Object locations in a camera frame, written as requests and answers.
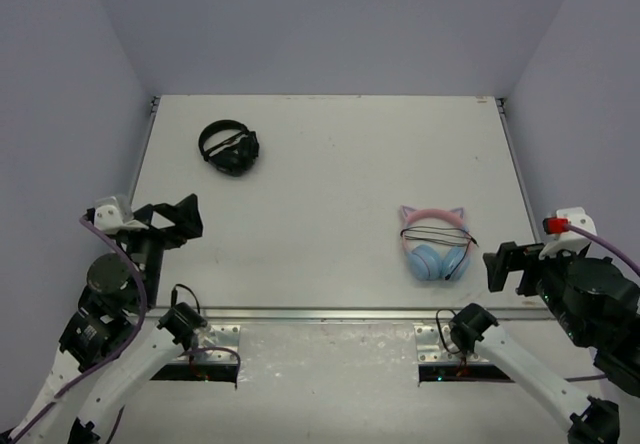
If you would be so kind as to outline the pink blue cat-ear headphones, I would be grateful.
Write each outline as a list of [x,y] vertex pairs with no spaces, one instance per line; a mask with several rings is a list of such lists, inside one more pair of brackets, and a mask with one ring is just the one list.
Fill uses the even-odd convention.
[[421,282],[458,281],[466,272],[477,241],[465,209],[416,209],[402,205],[400,239],[409,269]]

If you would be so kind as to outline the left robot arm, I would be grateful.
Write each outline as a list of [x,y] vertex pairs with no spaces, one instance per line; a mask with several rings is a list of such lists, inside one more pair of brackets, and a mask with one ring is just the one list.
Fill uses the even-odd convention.
[[89,266],[45,383],[24,419],[2,432],[4,443],[108,442],[127,400],[170,361],[193,351],[207,325],[181,302],[141,334],[156,305],[165,252],[203,234],[196,195],[138,210],[110,196],[79,222],[110,250]]

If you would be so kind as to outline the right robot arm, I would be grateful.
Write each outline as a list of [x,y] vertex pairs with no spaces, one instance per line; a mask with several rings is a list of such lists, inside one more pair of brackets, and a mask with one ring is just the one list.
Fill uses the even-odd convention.
[[[504,288],[508,275],[522,274],[517,294],[539,296],[570,341],[596,351],[593,364],[626,394],[639,394],[639,287],[609,258],[588,250],[561,250],[546,256],[540,244],[506,242],[486,253],[488,287]],[[518,344],[486,308],[471,303],[449,322],[450,339],[468,357],[493,363],[533,398],[558,424],[570,443],[615,443],[619,407],[596,398],[552,372]]]

